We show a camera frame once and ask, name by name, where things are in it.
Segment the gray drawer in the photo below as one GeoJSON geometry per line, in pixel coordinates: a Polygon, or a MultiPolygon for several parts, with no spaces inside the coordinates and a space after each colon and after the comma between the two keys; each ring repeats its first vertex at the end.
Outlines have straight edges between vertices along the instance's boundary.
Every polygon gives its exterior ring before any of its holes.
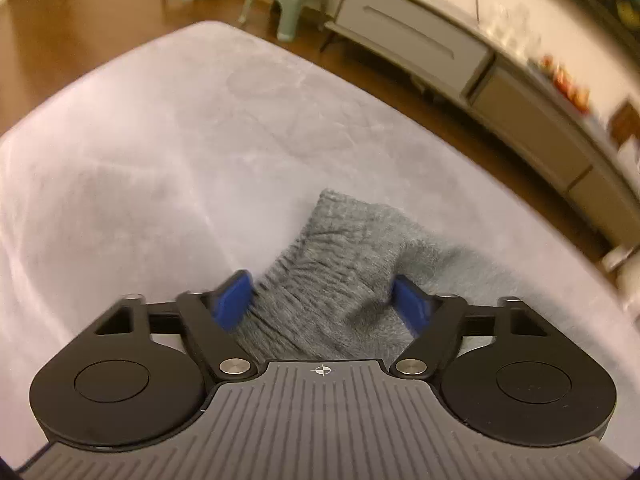
{"type": "Polygon", "coordinates": [[[590,148],[582,134],[505,69],[491,71],[472,108],[557,190],[566,191],[589,169],[590,148]]]}
{"type": "Polygon", "coordinates": [[[453,95],[490,56],[484,44],[407,0],[344,0],[335,23],[392,52],[453,95]]]}
{"type": "Polygon", "coordinates": [[[569,197],[613,243],[628,248],[640,244],[640,205],[619,177],[593,168],[569,190],[569,197]]]}

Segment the gray ribbed plate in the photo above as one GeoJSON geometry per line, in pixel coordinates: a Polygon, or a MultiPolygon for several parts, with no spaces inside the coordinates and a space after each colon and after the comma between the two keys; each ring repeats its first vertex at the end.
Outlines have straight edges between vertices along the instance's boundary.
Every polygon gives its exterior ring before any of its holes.
{"type": "Polygon", "coordinates": [[[129,452],[54,444],[26,480],[619,480],[631,468],[596,438],[511,446],[464,426],[429,386],[376,361],[273,362],[220,386],[181,433],[129,452]]]}

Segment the silver screw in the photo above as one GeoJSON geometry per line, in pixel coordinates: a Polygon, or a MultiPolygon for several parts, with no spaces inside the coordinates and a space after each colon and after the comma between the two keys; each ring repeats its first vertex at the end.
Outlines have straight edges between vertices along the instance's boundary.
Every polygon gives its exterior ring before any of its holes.
{"type": "Polygon", "coordinates": [[[427,371],[427,365],[420,359],[402,359],[396,363],[396,370],[404,375],[420,375],[427,371]]]}
{"type": "Polygon", "coordinates": [[[220,363],[220,370],[229,375],[244,374],[249,371],[249,368],[251,368],[249,361],[236,357],[226,359],[220,363]]]}

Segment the brown floor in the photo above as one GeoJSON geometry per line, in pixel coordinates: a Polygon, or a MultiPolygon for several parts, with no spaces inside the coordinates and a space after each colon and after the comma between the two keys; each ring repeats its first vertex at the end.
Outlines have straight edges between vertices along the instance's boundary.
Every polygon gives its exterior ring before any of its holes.
{"type": "MultiPolygon", "coordinates": [[[[243,0],[9,0],[0,7],[0,133],[102,63],[200,20],[237,25],[243,0]]],[[[349,43],[318,51],[325,33],[302,21],[275,38],[277,16],[254,3],[245,30],[329,70],[400,110],[485,168],[540,212],[592,262],[608,250],[568,204],[492,134],[449,104],[433,104],[389,63],[349,43]]]]}

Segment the blue gripper pad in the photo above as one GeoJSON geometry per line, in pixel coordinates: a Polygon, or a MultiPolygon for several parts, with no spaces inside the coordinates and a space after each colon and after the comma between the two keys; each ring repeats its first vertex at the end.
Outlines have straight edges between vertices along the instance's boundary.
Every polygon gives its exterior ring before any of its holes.
{"type": "Polygon", "coordinates": [[[222,330],[231,332],[240,323],[252,295],[253,284],[248,270],[238,270],[211,293],[209,311],[222,330]]]}
{"type": "Polygon", "coordinates": [[[420,335],[429,325],[436,303],[406,276],[396,276],[391,301],[413,336],[420,335]]]}

